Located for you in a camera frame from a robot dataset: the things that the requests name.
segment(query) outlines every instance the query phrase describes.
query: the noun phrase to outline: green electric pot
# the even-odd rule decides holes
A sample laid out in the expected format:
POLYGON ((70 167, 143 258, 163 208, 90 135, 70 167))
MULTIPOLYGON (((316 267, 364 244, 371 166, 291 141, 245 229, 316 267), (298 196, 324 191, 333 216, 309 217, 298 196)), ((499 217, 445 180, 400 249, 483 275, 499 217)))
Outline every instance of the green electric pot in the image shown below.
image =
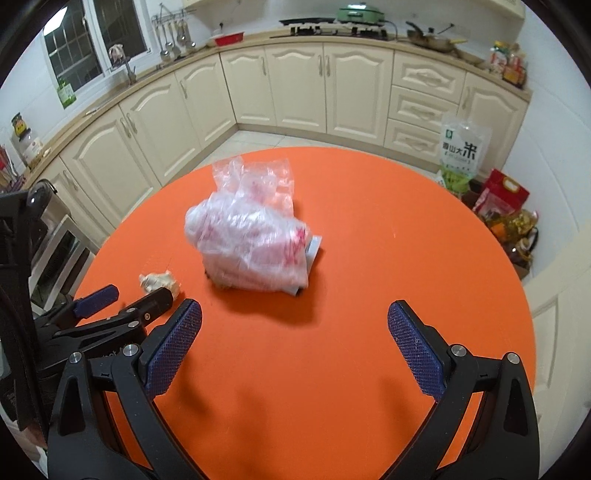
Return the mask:
POLYGON ((365 2, 360 2, 339 8, 336 19, 341 23, 351 22, 367 25, 383 25, 385 17, 378 7, 372 7, 365 2))

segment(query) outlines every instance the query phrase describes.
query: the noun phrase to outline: metal screw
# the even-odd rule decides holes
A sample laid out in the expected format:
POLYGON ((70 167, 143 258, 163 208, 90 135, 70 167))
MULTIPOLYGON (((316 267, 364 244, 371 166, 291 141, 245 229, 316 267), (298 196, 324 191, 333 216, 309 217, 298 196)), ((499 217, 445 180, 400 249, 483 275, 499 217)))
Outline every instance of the metal screw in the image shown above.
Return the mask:
POLYGON ((452 353, 455 356, 465 356, 467 353, 466 347, 463 345, 453 345, 452 346, 452 353))
POLYGON ((123 347, 123 354, 125 356, 134 356, 138 353, 139 347, 135 343, 130 343, 129 345, 125 345, 123 347))
POLYGON ((82 354, 80 352, 74 352, 70 355, 70 363, 77 364, 82 359, 82 354))
POLYGON ((509 360, 509 362, 511 362, 512 364, 517 365, 519 363, 519 355, 511 352, 509 353, 509 355, 507 355, 507 360, 509 360))

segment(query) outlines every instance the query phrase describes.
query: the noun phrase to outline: tiled floor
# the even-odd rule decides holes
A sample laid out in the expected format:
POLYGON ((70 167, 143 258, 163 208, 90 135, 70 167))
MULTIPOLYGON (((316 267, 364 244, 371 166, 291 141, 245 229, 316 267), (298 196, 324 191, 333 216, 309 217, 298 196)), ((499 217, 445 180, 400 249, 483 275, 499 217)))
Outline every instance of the tiled floor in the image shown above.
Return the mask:
MULTIPOLYGON (((260 132, 247 132, 240 130, 232 137, 220 145, 213 153, 211 153, 205 160, 203 160, 197 168, 210 165, 217 160, 223 158, 234 157, 243 153, 254 152, 257 150, 266 150, 268 148, 279 147, 340 147, 325 142, 317 142, 315 140, 307 140, 298 137, 285 137, 283 135, 265 134, 260 132)), ((434 179, 435 174, 430 171, 422 170, 421 168, 411 167, 406 163, 399 162, 401 165, 410 168, 411 170, 426 176, 429 179, 434 179)))

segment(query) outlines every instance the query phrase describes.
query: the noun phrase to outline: red baking dish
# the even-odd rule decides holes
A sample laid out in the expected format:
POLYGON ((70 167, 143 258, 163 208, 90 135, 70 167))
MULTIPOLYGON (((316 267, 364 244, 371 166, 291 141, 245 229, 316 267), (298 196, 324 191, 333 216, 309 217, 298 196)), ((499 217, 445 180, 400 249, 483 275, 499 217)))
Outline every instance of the red baking dish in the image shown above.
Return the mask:
POLYGON ((226 45, 232 45, 233 43, 238 43, 244 39, 244 32, 240 33, 232 33, 229 35, 224 35, 223 37, 215 38, 216 45, 218 47, 225 47, 226 45))

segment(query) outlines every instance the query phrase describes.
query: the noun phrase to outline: countertop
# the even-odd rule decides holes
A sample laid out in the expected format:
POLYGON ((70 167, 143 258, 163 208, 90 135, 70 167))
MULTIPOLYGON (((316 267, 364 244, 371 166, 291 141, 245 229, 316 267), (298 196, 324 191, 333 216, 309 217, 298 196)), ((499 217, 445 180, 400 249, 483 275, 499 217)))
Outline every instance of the countertop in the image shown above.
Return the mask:
POLYGON ((400 37, 399 40, 384 41, 374 40, 371 38, 361 37, 347 37, 339 35, 314 35, 314 36, 289 36, 289 28, 279 28, 277 30, 256 33, 251 35, 245 35, 244 40, 240 43, 229 45, 227 47, 208 47, 203 46, 196 53, 190 54, 181 60, 177 60, 172 64, 165 66, 159 65, 151 70, 147 70, 138 75, 138 81, 132 86, 122 85, 115 88, 113 91, 101 97, 93 105, 90 105, 86 112, 92 111, 93 108, 97 110, 94 113, 86 114, 81 113, 72 121, 66 125, 53 139, 51 139, 47 145, 46 150, 49 153, 37 164, 37 166, 29 172, 26 176, 26 181, 23 185, 24 189, 27 189, 33 185, 33 183, 39 178, 43 170, 56 158, 60 151, 70 143, 76 136, 78 136, 86 127, 94 122, 98 117, 109 109, 116 106, 119 102, 129 97, 133 93, 141 90, 151 82, 158 80, 184 66, 191 64, 194 61, 198 61, 229 50, 238 50, 240 48, 247 47, 260 47, 273 44, 286 44, 286 43, 345 43, 354 45, 364 45, 371 47, 390 48, 392 50, 403 51, 407 53, 413 53, 415 55, 421 55, 433 60, 438 60, 443 63, 447 63, 454 67, 458 67, 467 72, 478 75, 507 91, 517 95, 519 98, 529 102, 531 100, 531 91, 528 89, 521 90, 514 87, 513 85, 504 82, 501 79, 495 78, 488 72, 479 69, 463 60, 455 58, 449 54, 443 54, 434 50, 428 50, 426 48, 417 47, 411 44, 405 37, 400 37))

